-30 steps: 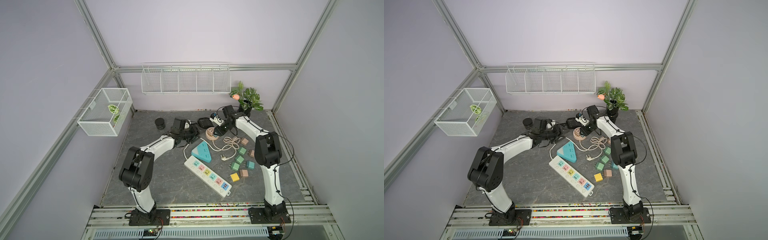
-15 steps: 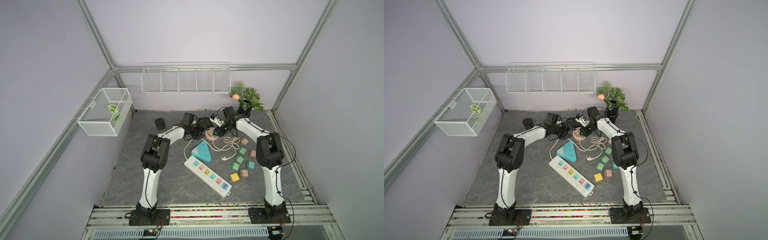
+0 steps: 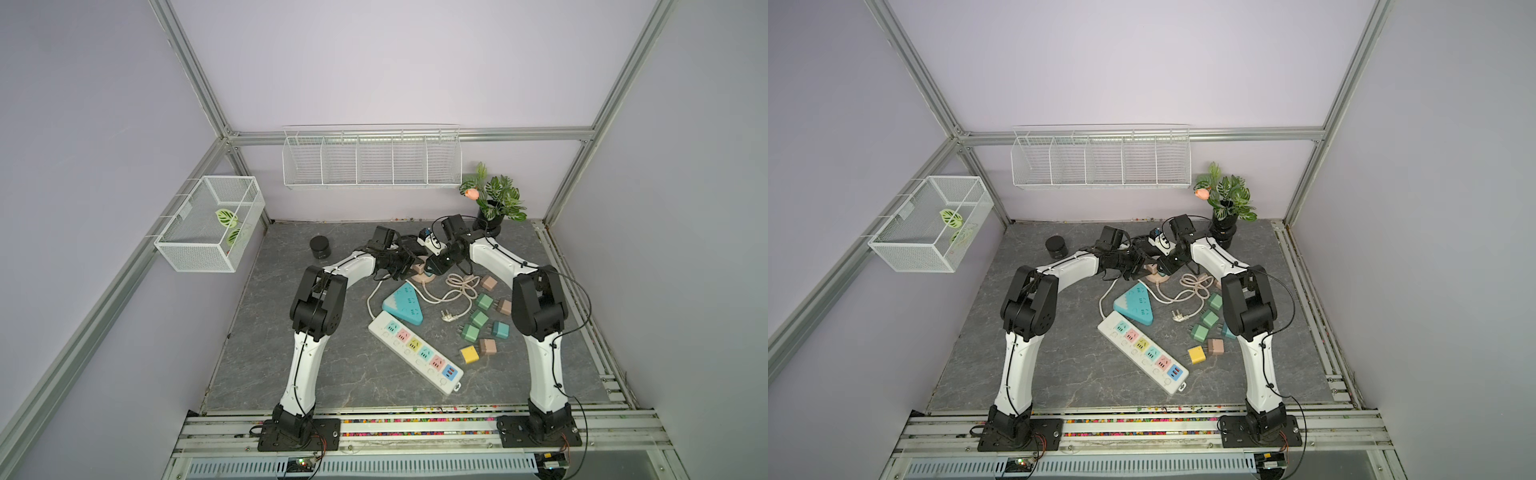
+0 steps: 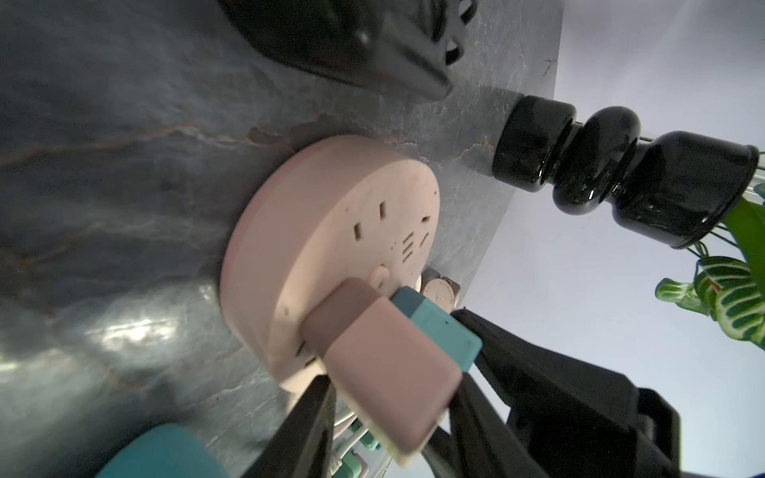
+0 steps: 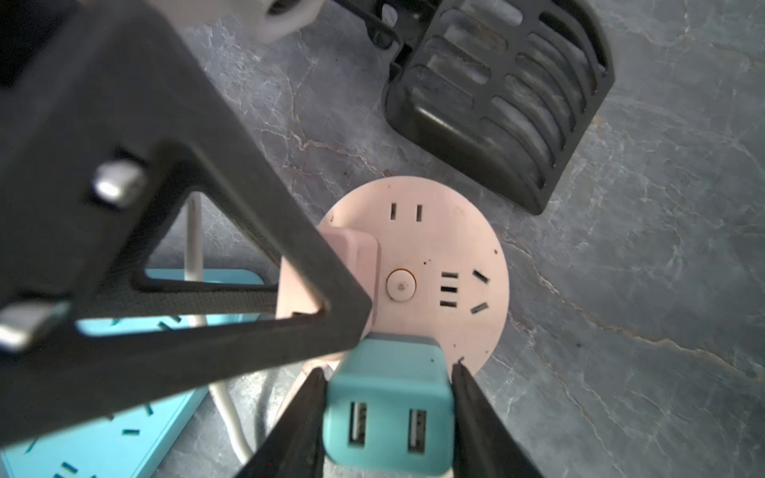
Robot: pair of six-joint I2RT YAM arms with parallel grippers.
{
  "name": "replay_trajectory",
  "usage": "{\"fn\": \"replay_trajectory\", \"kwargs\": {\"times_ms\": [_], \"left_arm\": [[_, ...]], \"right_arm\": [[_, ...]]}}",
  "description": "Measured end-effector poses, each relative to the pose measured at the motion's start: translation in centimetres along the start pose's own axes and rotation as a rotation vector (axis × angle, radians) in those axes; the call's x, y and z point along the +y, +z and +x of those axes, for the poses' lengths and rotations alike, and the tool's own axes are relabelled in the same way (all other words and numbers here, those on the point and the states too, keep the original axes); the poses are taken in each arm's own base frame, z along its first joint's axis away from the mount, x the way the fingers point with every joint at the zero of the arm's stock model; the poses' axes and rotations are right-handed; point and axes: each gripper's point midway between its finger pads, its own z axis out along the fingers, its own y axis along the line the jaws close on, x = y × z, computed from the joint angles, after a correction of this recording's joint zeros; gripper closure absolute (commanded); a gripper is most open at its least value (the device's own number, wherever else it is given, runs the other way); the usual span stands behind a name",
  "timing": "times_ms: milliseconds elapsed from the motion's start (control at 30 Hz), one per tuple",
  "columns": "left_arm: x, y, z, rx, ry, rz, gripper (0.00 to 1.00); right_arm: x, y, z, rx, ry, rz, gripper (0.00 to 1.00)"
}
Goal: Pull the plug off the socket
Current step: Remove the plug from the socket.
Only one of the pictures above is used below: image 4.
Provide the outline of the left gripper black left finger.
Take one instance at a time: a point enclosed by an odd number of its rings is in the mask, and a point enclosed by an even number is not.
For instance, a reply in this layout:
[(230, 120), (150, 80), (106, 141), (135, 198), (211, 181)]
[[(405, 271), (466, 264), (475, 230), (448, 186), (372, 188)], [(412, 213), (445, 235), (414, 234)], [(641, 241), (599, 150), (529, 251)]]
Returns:
[(243, 477), (326, 477), (336, 401), (330, 378), (316, 376)]

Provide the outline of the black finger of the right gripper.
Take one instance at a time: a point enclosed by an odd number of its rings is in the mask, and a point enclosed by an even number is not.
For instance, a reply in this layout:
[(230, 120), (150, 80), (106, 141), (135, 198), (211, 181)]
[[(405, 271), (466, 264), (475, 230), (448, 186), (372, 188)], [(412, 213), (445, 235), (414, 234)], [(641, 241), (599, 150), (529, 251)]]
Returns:
[(509, 408), (499, 417), (545, 477), (681, 476), (681, 418), (660, 394), (470, 310), (452, 316), (482, 340), (475, 364)]

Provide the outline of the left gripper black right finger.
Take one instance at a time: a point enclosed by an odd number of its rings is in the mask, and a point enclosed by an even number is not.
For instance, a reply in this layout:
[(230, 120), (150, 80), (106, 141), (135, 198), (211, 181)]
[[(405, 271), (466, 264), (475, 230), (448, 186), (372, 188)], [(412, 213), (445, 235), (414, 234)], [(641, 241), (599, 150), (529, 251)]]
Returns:
[(436, 428), (422, 456), (435, 477), (545, 477), (518, 437), (465, 374), (448, 408), (450, 431)]

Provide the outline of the teal adapter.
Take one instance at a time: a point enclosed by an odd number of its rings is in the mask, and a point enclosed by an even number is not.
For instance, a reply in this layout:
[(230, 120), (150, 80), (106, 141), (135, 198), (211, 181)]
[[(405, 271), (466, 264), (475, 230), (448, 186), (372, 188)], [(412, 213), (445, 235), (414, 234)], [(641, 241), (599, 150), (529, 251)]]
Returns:
[(471, 369), (483, 346), (476, 334), (413, 288), (400, 288), (392, 296), (392, 304), (448, 354), (462, 372)]

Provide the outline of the pink adapter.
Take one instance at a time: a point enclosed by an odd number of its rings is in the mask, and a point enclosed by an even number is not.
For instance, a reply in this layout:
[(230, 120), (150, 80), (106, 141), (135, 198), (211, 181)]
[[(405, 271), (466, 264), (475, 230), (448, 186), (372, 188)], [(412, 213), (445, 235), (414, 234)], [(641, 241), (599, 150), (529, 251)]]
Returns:
[(424, 449), (463, 372), (390, 299), (347, 279), (311, 311), (301, 335), (394, 460), (406, 464)]

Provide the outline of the teal triangular power socket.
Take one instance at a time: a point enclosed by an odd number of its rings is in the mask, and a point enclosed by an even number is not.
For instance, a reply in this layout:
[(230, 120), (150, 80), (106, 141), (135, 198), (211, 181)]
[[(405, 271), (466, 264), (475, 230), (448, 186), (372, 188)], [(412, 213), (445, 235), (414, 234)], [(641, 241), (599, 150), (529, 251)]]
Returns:
[(196, 436), (176, 424), (152, 428), (137, 437), (97, 477), (228, 477), (222, 464)]

